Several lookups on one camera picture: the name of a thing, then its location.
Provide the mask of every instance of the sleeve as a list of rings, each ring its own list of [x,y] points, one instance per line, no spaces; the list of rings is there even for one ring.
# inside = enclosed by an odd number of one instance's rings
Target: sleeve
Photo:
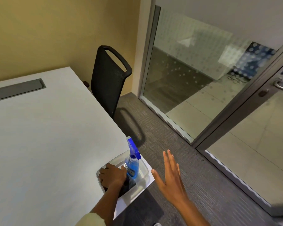
[[[106,226],[105,221],[96,213],[83,216],[75,226]]]

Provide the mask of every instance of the blue spray nozzle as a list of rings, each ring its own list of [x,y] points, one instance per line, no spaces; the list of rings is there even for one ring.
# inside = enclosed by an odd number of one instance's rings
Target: blue spray nozzle
[[[131,137],[127,137],[127,141],[128,141],[128,144],[129,144],[129,149],[130,149],[131,155],[135,156],[138,160],[140,160],[142,157],[141,157],[141,155],[139,153],[139,150],[135,146],[132,138]]]

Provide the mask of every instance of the transparent plastic tray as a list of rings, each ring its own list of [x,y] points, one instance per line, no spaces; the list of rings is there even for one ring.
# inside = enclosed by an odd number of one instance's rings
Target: transparent plastic tray
[[[107,163],[110,163],[112,165],[115,165],[118,168],[121,168],[121,166],[125,164],[125,159],[129,156],[129,154],[130,154],[130,151],[128,150],[128,151],[122,153],[121,155],[117,156],[116,158],[114,158],[113,160],[111,160],[110,162],[107,162]],[[99,179],[100,169],[98,169],[96,175],[97,175],[99,185],[100,185],[103,193],[105,193],[104,187],[100,183],[100,179]],[[150,180],[150,176],[149,176],[148,173],[149,173],[149,170],[148,170],[147,166],[145,165],[143,160],[140,159],[139,160],[139,174],[138,174],[137,178],[135,179],[136,185],[133,186],[123,196],[126,195],[126,196],[130,196],[130,199],[135,199],[146,188],[146,183]]]

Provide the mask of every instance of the glass door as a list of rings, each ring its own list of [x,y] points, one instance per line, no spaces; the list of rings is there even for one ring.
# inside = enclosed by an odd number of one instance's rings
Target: glass door
[[[191,143],[276,53],[156,6],[140,99]]]
[[[283,53],[261,86],[193,146],[272,216],[283,215]]]

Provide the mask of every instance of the black chair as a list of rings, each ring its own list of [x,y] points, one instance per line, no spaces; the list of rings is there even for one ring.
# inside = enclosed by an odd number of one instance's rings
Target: black chair
[[[112,52],[125,66],[124,72],[108,55]],[[127,61],[112,47],[100,46],[95,58],[91,78],[91,91],[97,101],[113,118],[126,78],[132,74],[132,68]]]

